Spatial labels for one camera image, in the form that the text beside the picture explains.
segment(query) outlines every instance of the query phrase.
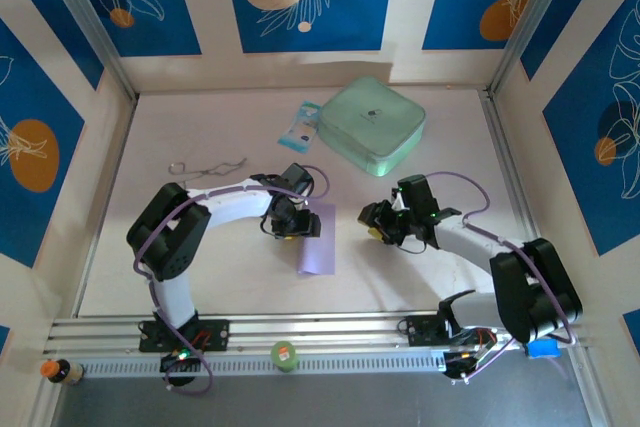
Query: mint green zipper case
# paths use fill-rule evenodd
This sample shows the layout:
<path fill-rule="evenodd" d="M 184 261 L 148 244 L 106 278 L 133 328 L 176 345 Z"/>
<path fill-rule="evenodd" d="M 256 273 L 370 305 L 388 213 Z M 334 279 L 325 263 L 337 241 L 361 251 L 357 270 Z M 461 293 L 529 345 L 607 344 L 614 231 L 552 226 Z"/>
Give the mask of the mint green zipper case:
<path fill-rule="evenodd" d="M 318 135 L 377 177 L 388 174 L 420 142 L 426 114 L 373 77 L 361 77 L 320 111 Z"/>

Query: blue packet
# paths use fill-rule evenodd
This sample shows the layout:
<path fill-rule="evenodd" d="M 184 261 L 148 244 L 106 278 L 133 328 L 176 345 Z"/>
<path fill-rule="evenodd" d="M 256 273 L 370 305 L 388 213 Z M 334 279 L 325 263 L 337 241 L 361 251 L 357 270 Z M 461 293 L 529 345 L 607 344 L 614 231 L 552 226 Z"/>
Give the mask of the blue packet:
<path fill-rule="evenodd" d="M 316 104 L 304 102 L 298 109 L 291 127 L 282 134 L 278 143 L 301 154 L 306 154 L 318 132 L 320 109 L 321 107 Z"/>

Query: gray floor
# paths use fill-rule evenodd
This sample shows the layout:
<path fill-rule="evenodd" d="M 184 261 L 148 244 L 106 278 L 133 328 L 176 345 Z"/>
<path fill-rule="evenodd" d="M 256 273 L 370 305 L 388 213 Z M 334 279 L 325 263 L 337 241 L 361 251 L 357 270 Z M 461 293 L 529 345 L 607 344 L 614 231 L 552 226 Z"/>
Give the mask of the gray floor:
<path fill-rule="evenodd" d="M 468 386 L 442 374 L 220 377 L 199 398 L 154 379 L 85 380 L 64 390 L 53 426 L 590 425 L 568 356 L 555 362 L 509 352 Z"/>

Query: orange circle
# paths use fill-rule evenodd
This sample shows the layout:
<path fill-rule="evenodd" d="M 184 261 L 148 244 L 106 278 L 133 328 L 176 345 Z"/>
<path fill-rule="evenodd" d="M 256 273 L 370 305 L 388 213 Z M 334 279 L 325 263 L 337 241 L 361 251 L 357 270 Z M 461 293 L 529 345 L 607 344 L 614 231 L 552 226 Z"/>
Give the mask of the orange circle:
<path fill-rule="evenodd" d="M 493 42 L 507 40 L 511 37 L 527 2 L 529 0 L 496 0 L 482 14 L 480 35 Z"/>
<path fill-rule="evenodd" d="M 10 155 L 9 162 L 18 183 L 31 192 L 49 190 L 56 180 L 60 164 L 58 141 L 49 126 L 34 119 L 18 122 L 11 130 L 9 143 L 17 147 L 15 153 Z M 37 151 L 37 154 L 30 153 L 24 147 Z"/>
<path fill-rule="evenodd" d="M 133 18 L 133 15 L 131 15 L 131 12 L 121 9 L 120 7 L 116 7 L 109 12 L 109 18 L 111 19 L 111 22 L 123 29 L 133 27 L 133 24 L 135 23 L 135 19 Z"/>
<path fill-rule="evenodd" d="M 47 360 L 40 366 L 40 375 L 43 377 L 55 377 L 60 372 L 60 364 L 55 360 Z"/>
<path fill-rule="evenodd" d="M 616 160 L 616 143 L 609 137 L 603 137 L 596 143 L 596 160 L 605 167 Z"/>

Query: small bottle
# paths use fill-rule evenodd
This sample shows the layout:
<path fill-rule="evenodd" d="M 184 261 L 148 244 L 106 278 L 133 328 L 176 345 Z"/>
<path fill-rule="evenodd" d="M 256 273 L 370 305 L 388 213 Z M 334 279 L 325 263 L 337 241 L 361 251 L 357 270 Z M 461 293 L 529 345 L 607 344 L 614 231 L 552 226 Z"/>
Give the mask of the small bottle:
<path fill-rule="evenodd" d="M 64 359 L 47 360 L 40 367 L 40 374 L 54 384 L 75 385 L 84 375 L 84 367 Z"/>

